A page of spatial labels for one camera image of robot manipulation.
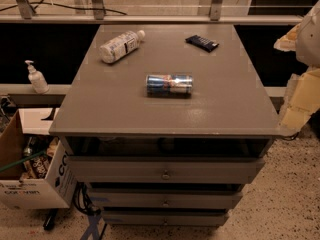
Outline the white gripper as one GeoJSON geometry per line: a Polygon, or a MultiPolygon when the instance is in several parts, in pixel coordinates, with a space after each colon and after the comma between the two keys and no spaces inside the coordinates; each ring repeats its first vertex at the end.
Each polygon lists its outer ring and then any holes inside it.
{"type": "Polygon", "coordinates": [[[279,51],[296,50],[298,61],[311,66],[302,75],[292,74],[279,112],[279,126],[299,132],[320,109],[320,0],[301,21],[277,39],[279,51]]]}

